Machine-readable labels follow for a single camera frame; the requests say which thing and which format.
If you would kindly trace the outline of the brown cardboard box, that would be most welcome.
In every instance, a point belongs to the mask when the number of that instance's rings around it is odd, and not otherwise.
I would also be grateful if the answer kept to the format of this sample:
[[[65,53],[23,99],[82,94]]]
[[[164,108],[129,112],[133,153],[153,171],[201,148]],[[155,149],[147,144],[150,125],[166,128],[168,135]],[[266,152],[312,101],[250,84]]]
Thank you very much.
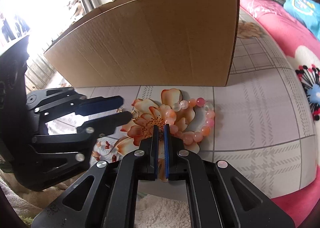
[[[240,0],[114,0],[45,52],[74,87],[226,86]]]

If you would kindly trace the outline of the floral bed sheet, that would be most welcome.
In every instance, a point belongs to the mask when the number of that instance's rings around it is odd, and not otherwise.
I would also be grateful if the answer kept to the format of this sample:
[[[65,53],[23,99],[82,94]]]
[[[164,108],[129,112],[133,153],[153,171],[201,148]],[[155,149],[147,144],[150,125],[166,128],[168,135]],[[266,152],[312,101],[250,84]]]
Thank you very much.
[[[204,160],[226,160],[271,198],[309,186],[318,168],[317,138],[309,105],[295,71],[266,31],[240,13],[228,82],[214,86],[82,87],[89,97],[121,95],[136,121],[117,128],[94,146],[91,163],[120,160],[164,125],[166,109],[202,98],[205,107],[191,106],[176,114],[176,129],[200,132],[206,110],[214,115],[208,136],[187,148]]]

